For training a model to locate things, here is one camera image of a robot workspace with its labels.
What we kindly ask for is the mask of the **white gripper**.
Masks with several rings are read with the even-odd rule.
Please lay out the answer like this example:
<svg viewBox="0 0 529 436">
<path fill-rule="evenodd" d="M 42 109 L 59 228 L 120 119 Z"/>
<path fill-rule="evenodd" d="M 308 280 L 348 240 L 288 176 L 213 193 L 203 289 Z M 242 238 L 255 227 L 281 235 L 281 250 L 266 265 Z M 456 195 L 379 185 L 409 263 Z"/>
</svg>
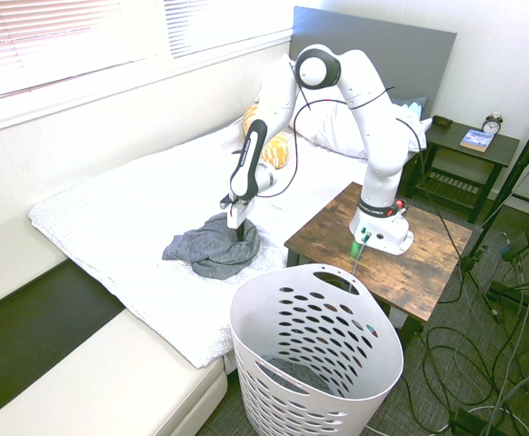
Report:
<svg viewBox="0 0 529 436">
<path fill-rule="evenodd" d="M 245 219 L 253 210 L 253 201 L 237 200 L 232 203 L 227 213 L 227 226 L 236 230 L 236 237 L 239 242 L 245 239 Z"/>
</svg>

